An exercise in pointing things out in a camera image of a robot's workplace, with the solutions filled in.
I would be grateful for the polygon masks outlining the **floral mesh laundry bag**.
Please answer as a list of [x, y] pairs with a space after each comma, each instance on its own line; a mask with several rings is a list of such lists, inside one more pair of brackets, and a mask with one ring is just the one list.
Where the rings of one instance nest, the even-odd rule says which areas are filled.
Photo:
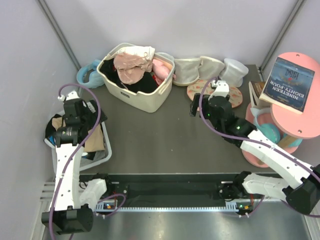
[[[192, 101], [194, 99], [194, 95], [197, 94], [197, 93], [201, 93], [205, 83], [207, 81], [206, 80], [202, 80], [202, 79], [199, 79], [197, 82], [195, 82], [194, 84], [192, 85], [189, 85], [187, 87], [187, 96], [189, 97], [189, 99]], [[207, 88], [205, 89], [204, 91], [204, 94], [205, 95], [210, 95], [214, 92], [215, 90], [213, 88], [211, 88], [211, 84], [209, 84], [207, 86]], [[243, 102], [243, 95], [241, 93], [241, 91], [234, 87], [234, 86], [230, 86], [229, 87], [229, 93], [228, 95], [230, 96], [229, 98], [229, 102], [231, 103], [231, 106], [232, 108], [236, 108], [238, 107], [239, 105], [242, 104]]]

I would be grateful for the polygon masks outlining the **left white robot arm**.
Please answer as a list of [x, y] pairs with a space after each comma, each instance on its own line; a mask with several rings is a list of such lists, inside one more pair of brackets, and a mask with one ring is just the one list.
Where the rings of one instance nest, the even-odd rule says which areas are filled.
[[101, 178], [90, 180], [85, 190], [79, 191], [85, 143], [99, 125], [101, 110], [92, 112], [76, 91], [61, 96], [60, 100], [64, 115], [62, 126], [55, 133], [55, 186], [50, 208], [41, 215], [52, 239], [57, 235], [89, 232], [100, 198], [109, 198], [114, 191], [113, 185]]

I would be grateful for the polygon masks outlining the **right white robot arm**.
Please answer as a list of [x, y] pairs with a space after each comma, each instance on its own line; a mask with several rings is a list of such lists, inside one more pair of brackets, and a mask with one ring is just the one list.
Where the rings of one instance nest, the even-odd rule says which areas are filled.
[[235, 116], [227, 97], [195, 94], [190, 115], [199, 114], [214, 133], [239, 149], [250, 153], [279, 177], [267, 177], [249, 171], [233, 180], [233, 192], [239, 198], [258, 194], [277, 198], [300, 214], [309, 216], [320, 201], [320, 167], [303, 162], [268, 139], [248, 120]]

